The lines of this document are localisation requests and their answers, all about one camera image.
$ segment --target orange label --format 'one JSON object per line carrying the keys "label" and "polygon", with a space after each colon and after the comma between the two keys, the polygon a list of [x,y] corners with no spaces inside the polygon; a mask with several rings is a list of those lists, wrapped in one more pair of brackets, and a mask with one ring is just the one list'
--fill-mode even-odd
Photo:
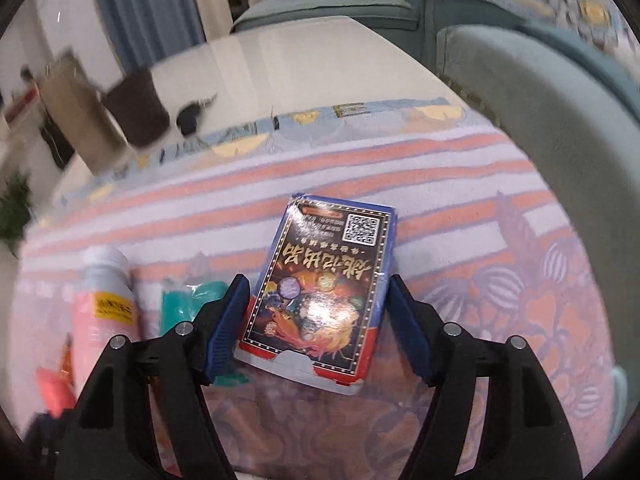
{"label": "orange label", "polygon": [[134,323],[133,304],[110,292],[96,292],[94,294],[95,317],[112,319],[132,325]]}

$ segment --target blue curtain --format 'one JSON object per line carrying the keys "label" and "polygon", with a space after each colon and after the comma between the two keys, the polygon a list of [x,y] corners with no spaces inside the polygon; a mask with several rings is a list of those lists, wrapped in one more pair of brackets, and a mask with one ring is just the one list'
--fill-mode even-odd
{"label": "blue curtain", "polygon": [[195,0],[97,0],[126,72],[204,43]]}

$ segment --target metal screw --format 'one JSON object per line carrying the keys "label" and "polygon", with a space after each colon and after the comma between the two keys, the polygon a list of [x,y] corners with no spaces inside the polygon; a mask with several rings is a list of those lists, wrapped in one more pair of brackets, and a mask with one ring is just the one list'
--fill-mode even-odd
{"label": "metal screw", "polygon": [[114,350],[117,350],[118,348],[122,348],[124,346],[124,343],[126,342],[127,339],[123,335],[117,335],[111,338],[111,341],[109,341],[109,346]]}
{"label": "metal screw", "polygon": [[444,332],[447,335],[455,337],[457,335],[462,334],[462,328],[458,323],[447,323],[444,326]]}
{"label": "metal screw", "polygon": [[193,332],[193,324],[189,321],[183,321],[175,326],[177,335],[189,335],[191,332]]}
{"label": "metal screw", "polygon": [[523,348],[527,347],[527,342],[523,337],[520,337],[519,335],[513,336],[510,341],[513,347],[517,348],[518,350],[522,350]]}

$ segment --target blue gripper pad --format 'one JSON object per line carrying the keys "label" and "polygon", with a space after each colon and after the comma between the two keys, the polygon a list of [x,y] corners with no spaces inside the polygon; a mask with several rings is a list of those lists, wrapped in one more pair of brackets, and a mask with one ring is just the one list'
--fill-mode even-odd
{"label": "blue gripper pad", "polygon": [[431,345],[415,316],[414,305],[416,303],[409,291],[406,290],[402,280],[397,276],[392,276],[389,279],[385,299],[391,328],[409,359],[414,374],[420,377],[425,384],[429,384],[433,377]]}
{"label": "blue gripper pad", "polygon": [[244,292],[240,288],[236,289],[227,302],[226,309],[220,316],[213,334],[207,341],[207,362],[204,372],[210,382],[213,382],[218,375],[226,374],[229,371],[229,363],[233,359],[238,331],[246,311],[246,301],[242,300],[243,294]]}

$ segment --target bottle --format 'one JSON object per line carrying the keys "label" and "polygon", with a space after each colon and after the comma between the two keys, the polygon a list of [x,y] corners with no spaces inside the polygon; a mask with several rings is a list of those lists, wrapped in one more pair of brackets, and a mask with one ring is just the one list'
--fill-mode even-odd
{"label": "bottle", "polygon": [[127,257],[112,246],[88,248],[81,290],[73,308],[76,397],[113,336],[123,334],[131,341],[140,340],[138,317]]}

